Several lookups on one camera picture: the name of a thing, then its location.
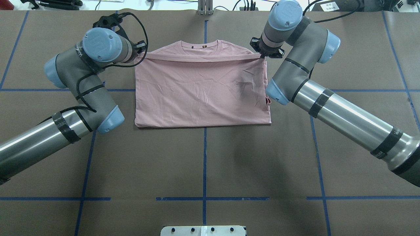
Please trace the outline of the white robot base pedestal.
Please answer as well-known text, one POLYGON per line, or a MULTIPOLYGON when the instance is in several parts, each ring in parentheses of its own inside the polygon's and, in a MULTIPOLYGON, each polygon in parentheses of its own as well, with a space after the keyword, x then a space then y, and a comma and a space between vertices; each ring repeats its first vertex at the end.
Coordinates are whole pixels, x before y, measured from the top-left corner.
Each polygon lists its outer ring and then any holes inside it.
POLYGON ((246 236, 245 226, 213 225, 213 226, 165 226, 161 236, 246 236))

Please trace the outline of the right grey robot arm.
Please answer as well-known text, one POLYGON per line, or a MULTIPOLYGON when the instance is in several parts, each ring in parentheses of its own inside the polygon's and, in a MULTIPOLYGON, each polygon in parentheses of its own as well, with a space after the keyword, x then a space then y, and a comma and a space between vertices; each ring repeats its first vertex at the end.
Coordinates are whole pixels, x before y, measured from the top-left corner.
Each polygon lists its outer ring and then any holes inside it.
POLYGON ((386 62, 395 62, 392 79, 381 78, 380 63, 351 65, 340 75, 337 71, 322 72, 331 62, 337 62, 337 53, 343 49, 343 39, 338 29, 329 22, 314 20, 297 0, 280 0, 273 3, 258 46, 264 58, 284 50, 283 62, 269 80, 266 93, 273 102, 296 105, 314 121, 320 121, 338 131, 366 150, 370 156, 385 163, 393 174, 419 187, 419 112, 413 103, 413 95, 403 75, 401 63, 389 31, 386 13, 376 12, 383 24, 386 62), (409 106, 409 121, 414 130, 404 132, 395 121, 384 121, 362 108, 356 101, 346 98, 345 93, 361 95, 382 92, 401 92, 406 96, 401 102, 392 102, 389 115, 401 118, 398 105, 409 106))

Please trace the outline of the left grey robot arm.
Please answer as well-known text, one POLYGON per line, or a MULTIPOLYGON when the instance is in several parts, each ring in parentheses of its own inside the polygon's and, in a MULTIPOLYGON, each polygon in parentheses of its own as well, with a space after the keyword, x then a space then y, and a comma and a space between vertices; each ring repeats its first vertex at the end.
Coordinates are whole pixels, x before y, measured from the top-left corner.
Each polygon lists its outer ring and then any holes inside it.
POLYGON ((122 31, 92 28, 66 51, 47 61, 44 72, 74 104, 1 144, 1 184, 87 134, 107 133, 125 120, 99 74, 148 49, 148 37, 132 42, 122 31))

